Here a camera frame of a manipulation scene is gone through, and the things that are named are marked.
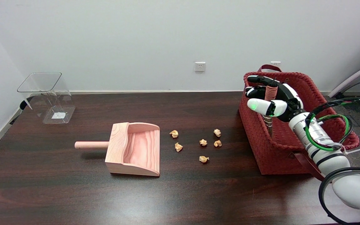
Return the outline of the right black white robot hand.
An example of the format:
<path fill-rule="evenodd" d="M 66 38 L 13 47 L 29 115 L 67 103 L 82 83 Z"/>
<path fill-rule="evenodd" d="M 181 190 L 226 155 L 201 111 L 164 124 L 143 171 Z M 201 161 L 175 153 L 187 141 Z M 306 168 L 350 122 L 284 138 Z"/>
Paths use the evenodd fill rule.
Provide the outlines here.
<path fill-rule="evenodd" d="M 305 112 L 300 97 L 288 84 L 259 75 L 247 76 L 247 81 L 261 84 L 245 88 L 245 96 L 253 99 L 252 103 L 247 104 L 251 110 L 266 116 L 277 117 L 285 123 L 288 123 L 297 114 Z M 275 103 L 271 101 L 264 102 L 266 88 L 268 87 L 277 87 L 276 97 L 274 98 Z"/>

